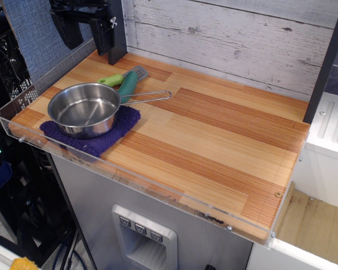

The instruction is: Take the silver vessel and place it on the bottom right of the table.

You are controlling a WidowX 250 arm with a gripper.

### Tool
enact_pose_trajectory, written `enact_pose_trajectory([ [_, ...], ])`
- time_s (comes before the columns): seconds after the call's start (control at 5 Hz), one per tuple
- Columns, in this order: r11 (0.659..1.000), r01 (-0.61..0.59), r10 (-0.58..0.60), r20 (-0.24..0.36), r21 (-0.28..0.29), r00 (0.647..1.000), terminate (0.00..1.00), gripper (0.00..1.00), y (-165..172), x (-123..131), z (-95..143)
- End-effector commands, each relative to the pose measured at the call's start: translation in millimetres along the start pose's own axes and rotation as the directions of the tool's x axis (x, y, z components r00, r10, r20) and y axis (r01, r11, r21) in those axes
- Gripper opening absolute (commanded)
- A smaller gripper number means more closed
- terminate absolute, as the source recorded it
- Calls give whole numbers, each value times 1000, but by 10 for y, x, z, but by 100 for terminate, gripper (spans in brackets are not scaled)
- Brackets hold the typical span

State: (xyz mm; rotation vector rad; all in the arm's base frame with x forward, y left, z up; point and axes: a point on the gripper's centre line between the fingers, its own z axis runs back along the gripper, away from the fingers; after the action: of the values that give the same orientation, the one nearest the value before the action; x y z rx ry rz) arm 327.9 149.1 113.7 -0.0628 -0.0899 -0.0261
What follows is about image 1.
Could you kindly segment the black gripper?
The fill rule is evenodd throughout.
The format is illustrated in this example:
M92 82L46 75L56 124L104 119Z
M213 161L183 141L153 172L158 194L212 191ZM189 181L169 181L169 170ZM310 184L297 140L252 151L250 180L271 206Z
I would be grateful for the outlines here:
M118 25L111 1L50 1L50 14L64 44L73 50L83 43L79 23L90 24L100 56L113 47L113 28Z

